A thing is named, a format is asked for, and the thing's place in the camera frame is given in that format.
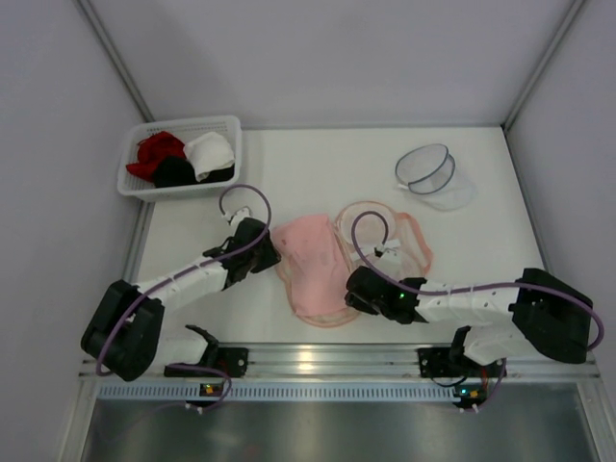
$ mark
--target metal frame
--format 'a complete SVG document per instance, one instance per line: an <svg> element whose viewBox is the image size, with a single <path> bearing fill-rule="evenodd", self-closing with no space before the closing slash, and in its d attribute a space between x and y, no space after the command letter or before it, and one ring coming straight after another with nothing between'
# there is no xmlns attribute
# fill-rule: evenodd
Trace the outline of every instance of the metal frame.
<svg viewBox="0 0 616 462"><path fill-rule="evenodd" d="M131 100L137 107L144 121L154 121L146 101L135 83L125 62L122 60L112 38L90 0L73 0L74 4L88 22L92 32L101 44L104 52L115 68L118 77L126 88ZM573 0L558 28L552 35L541 59L526 80L526 83L507 115L502 129L506 135L515 123L518 114L532 95L546 68L571 30L587 0ZM535 227L532 207L525 194L524 181L516 169L518 180L523 190L526 208L535 231L540 252L546 268L549 262L543 251L542 240ZM142 203L140 206L133 235L127 249L122 276L134 280L141 261L145 236L153 214L154 205ZM417 349L428 345L287 345L287 344L242 344L226 346L248 347L250 361L246 377L240 381L245 386L265 383L373 383L424 384L426 379L420 377ZM515 359L507 362L508 376L506 382L524 383L576 383L591 437L602 461L616 461L616 428L613 410L607 398L600 373L594 357L579 366L570 366L541 358ZM79 373L80 389L75 400L72 419L64 439L60 460L79 460L90 426L93 407L102 384L111 378L100 378L94 373L93 361L85 358ZM141 381L160 383L156 374L145 376ZM166 379L169 383L182 379Z"/></svg>

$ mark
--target white cloth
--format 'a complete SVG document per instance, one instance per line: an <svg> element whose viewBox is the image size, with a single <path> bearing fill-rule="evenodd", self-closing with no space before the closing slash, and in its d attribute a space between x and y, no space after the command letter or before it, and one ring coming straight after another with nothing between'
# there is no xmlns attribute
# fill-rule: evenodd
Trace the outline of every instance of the white cloth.
<svg viewBox="0 0 616 462"><path fill-rule="evenodd" d="M229 141L216 132L208 132L184 145L184 154L194 168L196 181L205 180L212 170L235 164L235 154Z"/></svg>

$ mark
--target mesh basket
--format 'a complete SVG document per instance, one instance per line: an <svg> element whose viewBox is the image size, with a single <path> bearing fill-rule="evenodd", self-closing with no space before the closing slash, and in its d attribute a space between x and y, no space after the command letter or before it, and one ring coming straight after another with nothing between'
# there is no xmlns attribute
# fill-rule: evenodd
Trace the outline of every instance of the mesh basket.
<svg viewBox="0 0 616 462"><path fill-rule="evenodd" d="M155 188L152 183L131 175L126 170L127 164L137 161L138 143L152 135L167 131L183 142L194 140L208 132L217 132L223 135L235 153L235 172L233 178L220 183L207 183L203 185L178 186L174 188ZM122 158L117 173L117 190L122 195L138 197L146 202L168 199L184 199L200 197L209 190L224 188L232 185L240 178L242 167L242 128L240 120L232 115L215 117L183 118L137 125L126 134L122 144Z"/></svg>

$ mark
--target pink garment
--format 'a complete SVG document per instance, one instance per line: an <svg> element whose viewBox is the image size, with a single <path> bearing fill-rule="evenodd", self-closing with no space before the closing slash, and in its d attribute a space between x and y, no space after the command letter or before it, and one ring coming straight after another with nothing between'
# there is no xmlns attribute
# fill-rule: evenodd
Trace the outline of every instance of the pink garment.
<svg viewBox="0 0 616 462"><path fill-rule="evenodd" d="M350 272L327 215L301 217L278 226L271 239L282 255L278 275L299 317L322 326L356 318L345 304ZM343 313L334 319L322 317L339 312Z"/></svg>

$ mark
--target gray floor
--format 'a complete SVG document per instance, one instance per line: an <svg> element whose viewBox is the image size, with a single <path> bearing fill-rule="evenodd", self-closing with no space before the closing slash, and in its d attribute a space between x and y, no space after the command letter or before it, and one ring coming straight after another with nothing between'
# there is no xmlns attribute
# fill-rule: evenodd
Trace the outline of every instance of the gray floor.
<svg viewBox="0 0 616 462"><path fill-rule="evenodd" d="M178 406L101 438L160 404L98 401L83 461L598 460L570 385L508 385L479 415L427 403L229 402L202 417Z"/></svg>

